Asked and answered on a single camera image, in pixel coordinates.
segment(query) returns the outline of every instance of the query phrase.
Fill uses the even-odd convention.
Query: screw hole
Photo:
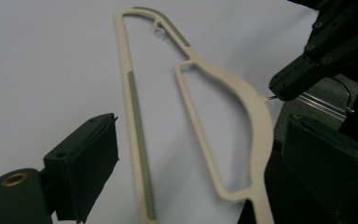
[[[306,49],[307,50],[313,50],[315,48],[315,46],[313,45],[313,44],[308,44],[307,46],[306,46]]]
[[[24,182],[27,177],[28,175],[26,173],[17,173],[14,175],[10,175],[6,179],[4,179],[4,181],[2,181],[2,185],[7,188],[13,187]]]
[[[323,23],[321,21],[318,21],[315,23],[315,28],[321,28]]]

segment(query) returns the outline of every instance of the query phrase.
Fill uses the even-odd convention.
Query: white background
[[[302,52],[317,16],[283,0],[0,1],[0,175],[41,170],[43,157],[87,119],[118,116],[120,160],[88,223],[138,222],[113,23],[116,11],[134,6],[163,12],[207,62],[267,96],[269,80]],[[151,21],[126,24],[159,223],[237,223],[242,205],[216,195],[174,79],[185,58]],[[204,74],[188,71],[186,80],[227,188],[249,186],[244,109]],[[281,106],[268,103],[274,122]]]

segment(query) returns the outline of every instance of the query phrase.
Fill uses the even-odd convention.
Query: hanger bar
[[[181,93],[186,103],[187,112],[191,118],[193,127],[196,131],[200,142],[202,154],[207,163],[210,175],[212,177],[213,185],[218,195],[226,201],[237,203],[244,200],[250,200],[255,209],[255,219],[260,224],[273,224],[273,216],[269,206],[269,198],[264,182],[264,172],[269,161],[269,156],[273,144],[273,127],[271,117],[266,105],[268,98],[259,95],[257,91],[240,76],[213,64],[205,62],[199,54],[190,47],[190,44],[174,27],[171,21],[161,12],[148,7],[132,7],[120,10],[115,16],[115,25],[117,29],[117,41],[120,56],[121,73],[123,77],[123,84],[125,90],[125,100],[127,108],[127,121],[130,132],[131,141],[131,155],[133,172],[135,176],[135,185],[137,192],[137,200],[141,223],[157,223],[157,219],[149,217],[147,208],[148,202],[145,195],[145,170],[141,165],[146,155],[140,153],[140,140],[138,129],[141,129],[142,123],[135,120],[134,102],[136,101],[133,91],[131,90],[131,82],[128,74],[133,74],[131,65],[130,50],[124,25],[125,16],[141,16],[153,20],[153,25],[162,33],[167,33],[178,47],[187,55],[188,60],[179,63],[175,66],[175,74],[179,83]],[[191,96],[186,86],[185,78],[182,74],[182,68],[185,66],[194,65],[201,71],[205,72],[211,77],[224,83],[232,91],[234,91],[240,98],[243,106],[248,112],[249,119],[252,126],[252,150],[250,154],[250,174],[251,185],[246,189],[236,192],[226,190],[223,181],[218,173],[214,162],[212,152],[208,146],[208,142],[200,125],[200,120],[192,103]]]

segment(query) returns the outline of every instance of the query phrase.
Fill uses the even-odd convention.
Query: beige plastic hanger
[[[179,48],[188,56],[187,61],[175,66],[175,73],[186,103],[188,114],[191,117],[203,156],[211,174],[213,185],[218,195],[232,203],[250,200],[253,203],[257,223],[273,224],[274,221],[269,207],[269,198],[264,182],[264,172],[269,161],[273,143],[273,127],[266,105],[266,102],[269,99],[266,96],[258,94],[249,83],[238,75],[205,62],[199,54],[190,47],[189,43],[174,27],[170,20],[161,12],[147,7],[132,7],[120,10],[115,16],[115,23],[126,99],[127,122],[131,140],[132,165],[141,223],[157,223],[157,216],[154,207],[152,208],[152,206],[154,206],[153,190],[151,189],[150,173],[148,172],[142,121],[136,96],[130,50],[124,24],[124,17],[126,15],[143,16],[152,19],[154,21],[154,27],[161,32],[167,32]],[[213,155],[208,146],[208,142],[200,125],[200,120],[195,107],[193,106],[182,74],[182,68],[190,65],[196,65],[200,70],[217,78],[233,90],[248,112],[253,131],[252,150],[250,154],[250,178],[252,183],[250,187],[246,189],[230,192],[226,190],[222,179],[220,178]]]

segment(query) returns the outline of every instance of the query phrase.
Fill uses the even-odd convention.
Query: clothes hanger
[[[157,216],[154,209],[153,190],[147,155],[145,152],[142,119],[124,23],[125,16],[141,16],[153,20],[153,26],[162,33],[168,33],[188,57],[188,60],[177,64],[174,70],[186,103],[187,112],[199,139],[202,154],[207,163],[217,194],[224,200],[232,203],[243,202],[244,200],[251,201],[255,210],[257,223],[273,224],[273,216],[270,210],[269,198],[264,181],[264,172],[269,161],[273,144],[272,121],[266,105],[269,98],[258,94],[258,92],[240,76],[224,68],[205,62],[199,54],[190,47],[190,44],[175,28],[171,21],[161,12],[148,7],[132,7],[122,9],[116,13],[115,25],[127,109],[127,122],[131,141],[132,166],[141,223],[157,223]],[[248,188],[230,192],[225,188],[218,173],[212,152],[200,125],[197,111],[192,103],[182,73],[182,68],[193,65],[211,77],[224,83],[234,91],[248,112],[253,133],[252,149],[250,153],[251,185]]]

